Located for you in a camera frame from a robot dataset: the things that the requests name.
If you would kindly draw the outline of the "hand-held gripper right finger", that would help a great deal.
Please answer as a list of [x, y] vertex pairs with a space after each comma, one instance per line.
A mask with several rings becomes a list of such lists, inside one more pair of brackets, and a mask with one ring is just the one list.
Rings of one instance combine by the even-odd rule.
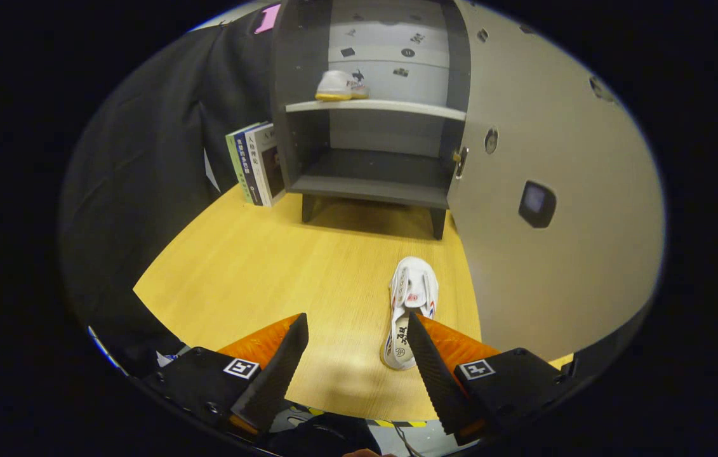
[[578, 387], [571, 371], [529, 350], [499, 351], [420, 314], [408, 319], [408, 342], [438, 420], [459, 445], [515, 432]]

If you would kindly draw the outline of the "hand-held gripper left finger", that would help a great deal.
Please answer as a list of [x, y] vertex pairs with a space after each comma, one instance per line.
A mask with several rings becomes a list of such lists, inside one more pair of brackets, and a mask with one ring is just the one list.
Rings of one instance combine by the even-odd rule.
[[260, 439], [285, 407], [307, 344], [307, 314], [298, 313], [217, 351], [191, 348], [144, 377], [143, 386], [205, 428]]

